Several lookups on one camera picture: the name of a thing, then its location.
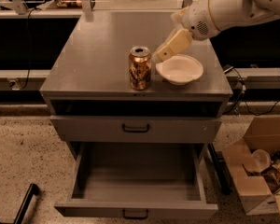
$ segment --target can lid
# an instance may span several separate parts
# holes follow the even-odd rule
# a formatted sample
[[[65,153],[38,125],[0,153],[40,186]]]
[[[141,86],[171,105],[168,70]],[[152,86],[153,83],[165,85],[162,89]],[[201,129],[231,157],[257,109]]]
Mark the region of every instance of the can lid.
[[[135,57],[145,57],[150,54],[150,51],[147,47],[137,46],[131,49],[131,54]]]

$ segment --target cabinet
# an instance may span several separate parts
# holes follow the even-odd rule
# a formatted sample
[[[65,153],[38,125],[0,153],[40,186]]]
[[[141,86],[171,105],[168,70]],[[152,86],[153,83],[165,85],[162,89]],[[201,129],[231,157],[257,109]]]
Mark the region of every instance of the cabinet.
[[[41,93],[77,161],[65,217],[209,218],[199,162],[216,137],[231,88],[208,41],[185,53],[203,76],[174,86],[152,69],[148,89],[128,77],[132,46],[153,51],[173,29],[173,11],[95,11],[83,16]]]

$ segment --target black handle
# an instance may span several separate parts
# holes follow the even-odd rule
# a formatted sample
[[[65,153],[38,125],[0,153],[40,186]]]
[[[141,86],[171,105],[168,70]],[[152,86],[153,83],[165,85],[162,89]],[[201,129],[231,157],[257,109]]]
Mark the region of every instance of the black handle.
[[[146,213],[143,217],[127,217],[125,213],[125,209],[122,210],[122,217],[128,220],[145,220],[148,219],[148,210],[146,210]]]
[[[149,129],[149,124],[147,124],[145,127],[132,127],[122,124],[122,130],[126,133],[147,133]]]

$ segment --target drawer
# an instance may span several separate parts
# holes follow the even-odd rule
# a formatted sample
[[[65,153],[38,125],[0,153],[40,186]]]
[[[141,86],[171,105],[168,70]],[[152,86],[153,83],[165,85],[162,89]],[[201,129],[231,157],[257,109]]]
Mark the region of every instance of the drawer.
[[[219,119],[51,116],[66,142],[212,143]]]
[[[187,144],[83,143],[65,217],[210,218],[195,148]]]

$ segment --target soda can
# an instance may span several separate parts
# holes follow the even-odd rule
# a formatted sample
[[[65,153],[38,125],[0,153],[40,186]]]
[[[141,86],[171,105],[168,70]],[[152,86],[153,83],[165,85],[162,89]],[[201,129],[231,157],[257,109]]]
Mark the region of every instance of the soda can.
[[[133,47],[129,55],[129,76],[132,88],[141,91],[150,85],[151,54],[147,47]]]

